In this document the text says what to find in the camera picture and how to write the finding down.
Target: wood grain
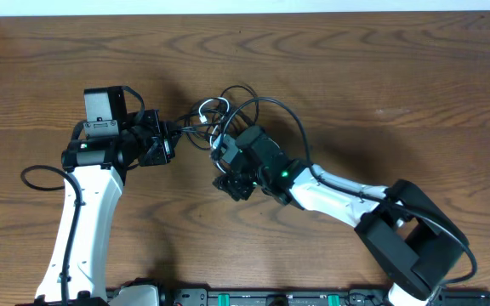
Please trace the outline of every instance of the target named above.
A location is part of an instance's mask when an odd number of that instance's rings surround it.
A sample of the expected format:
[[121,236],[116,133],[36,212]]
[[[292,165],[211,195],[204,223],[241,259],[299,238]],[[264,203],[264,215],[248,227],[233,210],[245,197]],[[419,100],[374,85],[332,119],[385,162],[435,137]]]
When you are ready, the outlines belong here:
[[[480,272],[462,286],[490,290],[490,13],[0,18],[0,304],[30,301],[43,278],[62,194],[19,173],[58,166],[84,88],[127,84],[172,120],[234,83],[295,110],[331,172],[421,186],[470,238]],[[283,110],[263,105],[260,123],[302,156]],[[259,192],[235,203],[215,174],[184,139],[169,166],[129,174],[109,286],[388,286],[352,229]]]

